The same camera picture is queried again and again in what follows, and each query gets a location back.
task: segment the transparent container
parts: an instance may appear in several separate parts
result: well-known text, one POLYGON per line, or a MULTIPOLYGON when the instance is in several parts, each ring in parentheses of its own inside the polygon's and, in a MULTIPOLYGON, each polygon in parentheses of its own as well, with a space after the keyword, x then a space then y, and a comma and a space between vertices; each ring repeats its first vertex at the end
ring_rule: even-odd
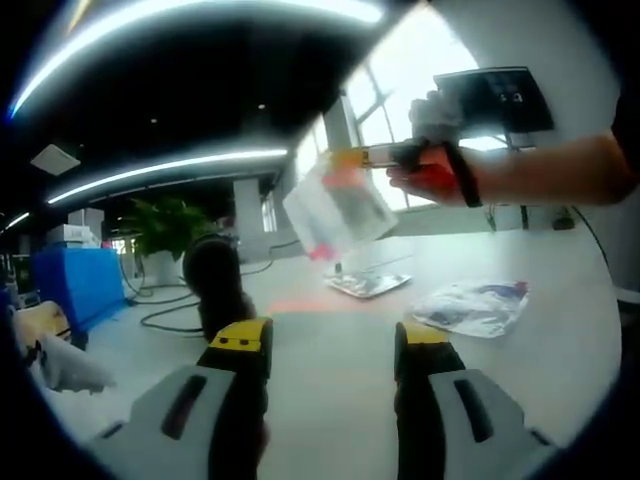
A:
POLYGON ((324 262, 340 260, 398 223, 366 170, 336 169, 326 157, 289 193, 284 208, 309 257, 324 262))

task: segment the fluorescent light strip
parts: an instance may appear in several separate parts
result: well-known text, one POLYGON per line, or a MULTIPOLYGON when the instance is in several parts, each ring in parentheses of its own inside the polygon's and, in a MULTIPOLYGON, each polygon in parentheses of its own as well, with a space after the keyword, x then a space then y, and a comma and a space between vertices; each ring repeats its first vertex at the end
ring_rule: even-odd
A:
POLYGON ((22 90, 10 111, 13 118, 24 102, 53 72, 67 62, 75 54, 92 43, 100 40, 118 29, 132 23, 152 17, 173 9, 204 3, 266 3, 283 4, 295 7, 324 10, 363 23, 376 23, 382 18, 382 10, 356 0, 144 0, 125 7, 98 20, 80 32, 77 37, 62 47, 29 81, 22 90))
POLYGON ((146 173, 157 172, 159 170, 188 167, 191 165, 198 165, 200 163, 219 162, 224 160, 247 160, 252 158, 284 157, 286 154, 287 154, 287 151, 285 149, 257 150, 252 152, 225 153, 222 155, 211 155, 209 157, 191 158, 188 160, 179 160, 177 162, 162 163, 160 165, 153 165, 151 167, 139 168, 138 170, 131 170, 129 172, 119 173, 117 175, 112 175, 111 177, 106 177, 101 180, 96 180, 95 182, 87 183, 86 185, 82 185, 80 187, 71 189, 68 192, 65 192, 58 196, 50 198, 49 200, 47 200, 47 203, 49 205, 52 205, 56 202, 59 202, 60 200, 68 198, 72 195, 76 195, 80 192, 85 192, 92 188, 99 187, 100 185, 116 182, 118 180, 123 180, 129 177, 135 177, 137 175, 144 175, 146 173))
POLYGON ((30 215, 30 214, 29 214, 29 212, 27 212, 27 213, 23 213, 23 214, 22 214, 22 215, 20 215, 19 217, 14 218, 13 220, 11 220, 11 221, 9 222, 9 225, 7 225, 7 226, 5 227, 5 229, 3 230, 3 232, 4 232, 4 231, 9 230, 11 227, 16 226, 18 223, 20 223, 22 220, 24 220, 25 218, 27 218, 29 215, 30 215))

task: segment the plastic bag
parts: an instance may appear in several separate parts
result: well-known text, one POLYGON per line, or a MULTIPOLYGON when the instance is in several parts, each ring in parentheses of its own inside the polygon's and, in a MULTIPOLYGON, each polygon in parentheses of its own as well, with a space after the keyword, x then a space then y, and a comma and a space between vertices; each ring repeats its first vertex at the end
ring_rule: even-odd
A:
POLYGON ((458 282, 411 307, 421 323, 473 337, 504 335, 529 301, 526 282, 458 282))

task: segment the blue container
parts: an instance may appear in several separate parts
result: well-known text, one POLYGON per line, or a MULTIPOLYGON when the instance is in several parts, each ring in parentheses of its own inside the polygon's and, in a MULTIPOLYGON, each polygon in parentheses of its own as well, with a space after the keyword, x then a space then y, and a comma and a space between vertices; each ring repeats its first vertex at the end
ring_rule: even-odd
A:
POLYGON ((40 298, 62 308, 72 332, 86 332, 126 306, 111 248, 53 248, 33 256, 40 298))

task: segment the ceiling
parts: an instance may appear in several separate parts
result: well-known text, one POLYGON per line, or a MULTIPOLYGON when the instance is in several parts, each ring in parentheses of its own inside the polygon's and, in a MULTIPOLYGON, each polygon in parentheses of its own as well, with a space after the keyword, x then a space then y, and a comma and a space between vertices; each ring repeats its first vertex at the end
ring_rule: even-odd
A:
MULTIPOLYGON (((5 111, 44 60, 105 18, 104 5, 131 2, 84 3, 89 7, 81 22, 65 37, 77 1, 19 2, 18 13, 12 13, 20 32, 8 62, 12 75, 0 83, 5 111)), ((364 24, 267 1, 208 2, 174 9, 90 45, 3 125, 5 178, 20 188, 0 189, 0 224, 25 211, 32 212, 25 224, 64 219, 92 198, 124 187, 113 184, 55 206, 45 206, 46 198, 114 173, 228 151, 292 151, 310 122, 335 101, 348 73, 411 3, 377 1, 385 11, 382 20, 364 24), (80 166, 55 177, 30 165, 50 143, 80 166)), ((268 190, 287 159, 210 164, 199 171, 261 174, 268 190), (272 173, 265 176, 265 170, 272 173)), ((194 173, 175 170, 157 177, 171 181, 194 173)), ((126 188, 158 178, 137 178, 126 188)), ((184 194, 192 187, 184 184, 184 194)), ((228 184, 218 181, 209 190, 226 202, 228 184)))

